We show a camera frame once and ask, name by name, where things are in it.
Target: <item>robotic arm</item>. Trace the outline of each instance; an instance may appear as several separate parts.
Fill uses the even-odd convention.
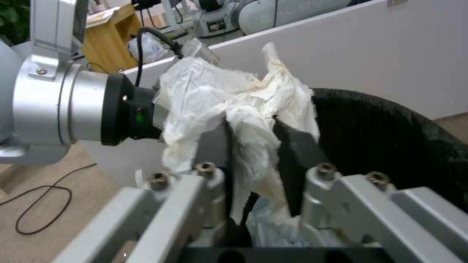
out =
[[[32,55],[16,78],[12,112],[0,138],[0,163],[59,161],[77,140],[114,146],[124,139],[159,138],[153,125],[155,92],[123,74],[86,71],[71,54],[83,41],[87,0],[31,2]],[[189,44],[183,51],[192,52]]]

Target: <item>plastic bag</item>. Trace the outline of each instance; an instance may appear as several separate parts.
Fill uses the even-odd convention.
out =
[[[285,204],[259,198],[247,218],[254,247],[309,247],[299,231],[299,216],[290,217]]]
[[[141,48],[143,50],[143,64],[155,62],[168,52],[164,49],[162,44],[159,43],[158,38],[148,33],[143,33],[141,36]],[[136,37],[127,43],[127,49],[130,54],[138,60],[138,45]]]
[[[161,97],[169,114],[163,137],[162,163],[173,173],[191,169],[201,134],[222,114],[233,129],[234,195],[231,217],[239,223],[250,191],[274,205],[286,206],[275,170],[280,141],[273,116],[319,137],[312,90],[293,77],[278,59],[274,45],[263,48],[268,74],[262,81],[250,73],[223,70],[199,58],[184,58],[160,78]]]

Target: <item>black cable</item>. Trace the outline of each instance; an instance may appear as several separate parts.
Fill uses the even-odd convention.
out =
[[[145,26],[145,21],[143,21],[143,10],[140,9],[140,19],[141,19],[141,25]]]
[[[158,27],[154,24],[153,17],[151,16],[151,12],[149,11],[149,8],[147,8],[146,11],[148,12],[149,19],[151,20],[151,24],[153,25],[154,28],[159,29],[159,30],[163,30],[163,29],[169,27],[169,26],[165,26],[165,27],[162,27],[162,28],[158,28]]]
[[[276,27],[276,16],[278,13],[278,0],[275,0],[275,19],[273,20],[273,27]]]
[[[137,72],[137,79],[135,80],[135,86],[140,85],[140,79],[141,79],[141,72],[143,71],[143,47],[141,45],[141,36],[143,33],[150,33],[153,36],[159,38],[162,42],[166,43],[170,49],[174,52],[174,54],[178,58],[182,58],[181,54],[181,49],[182,46],[177,43],[176,41],[170,40],[167,36],[159,32],[158,30],[154,28],[148,28],[148,27],[142,27],[138,30],[138,35],[137,35],[137,46],[138,46],[138,72]]]
[[[179,9],[177,8],[177,6],[174,6],[175,10],[177,11],[177,13],[179,14],[180,16],[180,22],[177,22],[177,24],[182,24],[183,23],[183,16],[182,14],[180,13]]]
[[[86,68],[87,68],[88,70],[94,71],[92,67],[89,67],[89,66],[92,66],[92,65],[97,66],[98,68],[102,69],[102,71],[104,71],[106,74],[109,74],[109,72],[108,72],[103,66],[101,66],[100,64],[98,64],[98,63],[96,63],[96,62],[88,62],[88,63],[86,63]]]
[[[55,222],[62,214],[63,212],[65,212],[65,210],[67,209],[68,205],[70,204],[71,200],[72,200],[72,191],[67,188],[67,187],[62,187],[62,186],[57,186],[57,184],[62,181],[63,179],[67,178],[68,176],[70,176],[71,174],[74,174],[78,171],[81,171],[83,169],[86,169],[86,168],[90,168],[90,167],[93,167],[95,166],[96,163],[93,163],[93,164],[90,164],[90,165],[87,165],[87,166],[83,166],[81,168],[78,168],[78,169],[75,169],[71,172],[69,172],[68,174],[62,176],[60,179],[58,179],[53,185],[42,185],[42,186],[38,186],[38,187],[35,187],[35,188],[32,188],[32,189],[29,189],[27,190],[26,192],[23,192],[17,196],[15,196],[14,198],[10,199],[10,200],[7,200],[5,202],[2,202],[0,203],[0,206],[2,205],[6,205],[8,203],[10,203],[11,201],[14,201],[26,194],[29,194],[30,192],[33,192],[33,191],[36,191],[37,189],[41,189],[41,188],[45,188],[45,187],[48,187],[47,191],[45,191],[38,199],[36,199],[30,206],[28,206],[28,208],[26,208],[26,210],[24,210],[23,213],[21,213],[21,215],[18,217],[18,219],[16,219],[16,223],[15,223],[15,230],[17,231],[17,233],[19,234],[23,234],[23,235],[32,235],[32,234],[36,234],[36,233],[39,233],[41,231],[43,231],[44,229],[48,228],[53,222]],[[52,190],[53,188],[56,188],[56,189],[61,189],[61,190],[66,190],[68,192],[68,199],[66,201],[66,204],[62,207],[62,209],[58,212],[58,214],[51,220],[49,221],[49,223],[47,223],[45,226],[39,228],[39,229],[36,229],[34,231],[31,231],[31,232],[26,232],[26,231],[22,231],[20,228],[19,228],[19,225],[20,225],[20,221],[21,219],[23,218],[23,216],[37,203],[39,202],[39,200],[41,200],[50,190]]]

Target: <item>green plant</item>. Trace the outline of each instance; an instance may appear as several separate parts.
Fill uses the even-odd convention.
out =
[[[0,39],[10,46],[29,40],[29,0],[0,0]]]

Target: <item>silver cylindrical joint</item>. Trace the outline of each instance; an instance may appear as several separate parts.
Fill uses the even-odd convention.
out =
[[[73,141],[101,141],[101,119],[108,75],[80,71],[70,101],[70,135]]]

